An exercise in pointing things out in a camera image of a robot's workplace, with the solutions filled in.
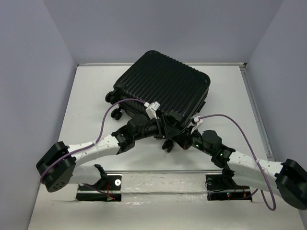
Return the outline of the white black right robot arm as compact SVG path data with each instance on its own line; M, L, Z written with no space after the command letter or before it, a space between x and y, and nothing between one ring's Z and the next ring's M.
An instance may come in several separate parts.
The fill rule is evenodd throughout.
M184 150L194 147L208 154L212 163L223 170L224 187L243 185L281 197L290 206L307 208L307 172L295 160L284 162L257 159L223 144L213 130L183 133L174 141Z

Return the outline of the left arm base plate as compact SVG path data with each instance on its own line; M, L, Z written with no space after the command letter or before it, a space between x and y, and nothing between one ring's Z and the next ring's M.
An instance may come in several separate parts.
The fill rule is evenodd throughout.
M105 182L78 185L76 200L86 202L120 202L122 174L109 173Z

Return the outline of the black hard-shell suitcase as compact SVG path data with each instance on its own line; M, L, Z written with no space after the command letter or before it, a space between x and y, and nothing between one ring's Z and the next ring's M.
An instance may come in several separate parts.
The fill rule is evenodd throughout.
M114 84L106 102L119 107L111 117L121 118L121 112L133 118L147 115L145 102L160 104L156 114L165 119L163 149L171 151L176 136L191 133L191 118L201 111L208 95L210 77L158 51L143 54Z

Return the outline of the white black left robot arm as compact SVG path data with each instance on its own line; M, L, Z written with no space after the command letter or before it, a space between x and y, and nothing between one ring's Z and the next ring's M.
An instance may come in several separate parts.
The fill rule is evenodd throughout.
M84 163L108 155L118 155L135 147L135 142L149 137L165 137L165 119L149 119L136 114L126 125L97 142L66 145L59 141L36 164L40 182L48 192L56 192L69 184Z

